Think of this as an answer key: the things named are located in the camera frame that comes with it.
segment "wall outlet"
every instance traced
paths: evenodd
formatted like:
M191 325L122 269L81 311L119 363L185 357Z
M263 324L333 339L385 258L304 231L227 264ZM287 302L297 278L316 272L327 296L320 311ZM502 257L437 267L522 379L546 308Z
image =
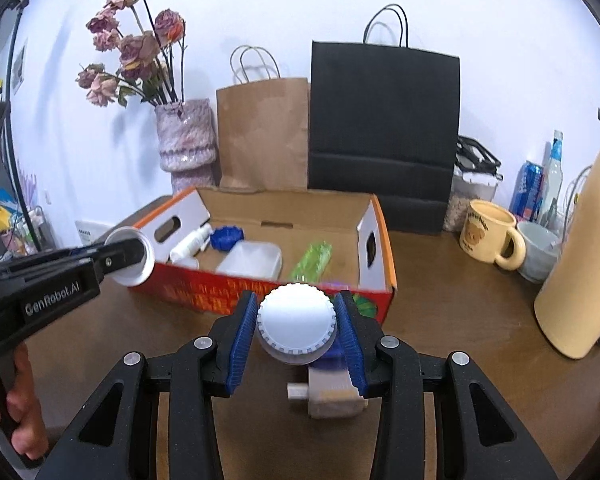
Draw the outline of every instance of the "wall outlet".
M100 238L113 226L109 224L101 224L99 222L89 222L87 220L76 220L75 228L78 229L80 241L83 245L90 245Z

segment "finger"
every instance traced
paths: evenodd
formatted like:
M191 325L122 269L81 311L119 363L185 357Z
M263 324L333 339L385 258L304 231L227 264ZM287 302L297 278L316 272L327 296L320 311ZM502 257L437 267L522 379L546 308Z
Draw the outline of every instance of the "finger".
M16 367L16 379L7 394L7 410L15 422L20 422L36 401L29 351L24 343L14 350L13 363Z
M11 445L16 452L26 454L32 460L36 460L46 453L49 442L39 402L36 401L22 417L20 426L11 436Z
M24 343L20 343L13 351L13 363L16 365L16 370L31 370L29 362L29 349Z

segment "wooden table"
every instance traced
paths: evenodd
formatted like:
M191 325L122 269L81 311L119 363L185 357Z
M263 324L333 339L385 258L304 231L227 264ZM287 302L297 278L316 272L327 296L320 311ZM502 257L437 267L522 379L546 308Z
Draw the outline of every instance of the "wooden table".
M385 333L418 352L467 352L528 427L559 477L566 478L600 433L600 348L580 361L558 354L534 319L538 288L517 273L472 260L452 235L392 233L391 240L399 291ZM48 427L52 432L64 428L125 353L173 352L206 334L214 319L105 280L99 298L28 341ZM290 406L286 399L286 382L298 370L274 361L257 343L251 348L242 386L231 399L214 401L226 480L368 479L379 402L353 419L311 420L306 407ZM428 416L428 430L431 423ZM163 418L159 428L165 478ZM429 431L431 479L433 438Z

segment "bottle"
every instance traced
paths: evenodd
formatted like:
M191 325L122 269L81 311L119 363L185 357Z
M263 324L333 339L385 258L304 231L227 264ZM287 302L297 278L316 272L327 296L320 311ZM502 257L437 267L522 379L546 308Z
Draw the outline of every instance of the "bottle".
M177 244L169 253L171 263L174 264L183 258L195 256L213 231L214 229L211 227L211 224L204 224L201 228L190 232L184 240Z
M289 276L290 282L318 283L331 260L331 244L311 244Z
M567 357L584 357L600 338L600 153L578 199L562 256L534 310L542 332Z
M558 195L562 187L562 132L554 131L554 145L551 155L542 172L542 185L540 187L540 200L536 222L542 227L549 228L552 223L552 214L555 215Z

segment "black paper bag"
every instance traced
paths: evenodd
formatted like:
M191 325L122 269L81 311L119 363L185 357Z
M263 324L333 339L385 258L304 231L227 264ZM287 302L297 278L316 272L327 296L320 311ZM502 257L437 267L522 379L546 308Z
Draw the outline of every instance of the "black paper bag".
M400 6L386 6L365 43L314 42L309 187L375 193L389 229L439 232L458 140L460 60L366 44L376 16L394 7L406 24Z

